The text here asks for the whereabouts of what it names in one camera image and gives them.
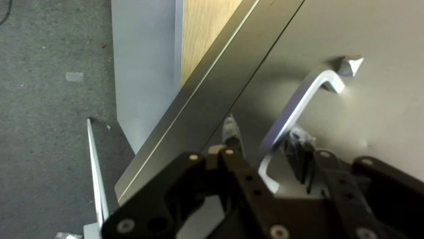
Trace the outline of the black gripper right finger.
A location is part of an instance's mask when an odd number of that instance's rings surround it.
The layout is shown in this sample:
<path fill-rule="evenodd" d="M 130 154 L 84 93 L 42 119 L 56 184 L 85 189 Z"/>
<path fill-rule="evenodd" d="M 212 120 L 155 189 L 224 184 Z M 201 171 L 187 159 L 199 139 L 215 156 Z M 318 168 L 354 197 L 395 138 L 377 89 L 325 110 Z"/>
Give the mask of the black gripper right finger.
<path fill-rule="evenodd" d="M 284 136 L 284 154 L 295 172 L 296 179 L 312 192 L 314 182 L 316 138 L 303 127 L 293 127 Z"/>

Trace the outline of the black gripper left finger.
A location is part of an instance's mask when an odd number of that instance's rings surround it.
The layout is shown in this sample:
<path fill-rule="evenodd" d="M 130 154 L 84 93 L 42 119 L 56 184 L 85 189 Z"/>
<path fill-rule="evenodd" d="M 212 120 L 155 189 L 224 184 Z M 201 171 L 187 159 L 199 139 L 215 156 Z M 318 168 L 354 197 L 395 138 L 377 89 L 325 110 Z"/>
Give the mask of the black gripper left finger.
<path fill-rule="evenodd" d="M 223 122 L 222 138 L 227 146 L 235 147 L 240 154 L 244 154 L 242 131 L 232 114 L 228 114 Z"/>

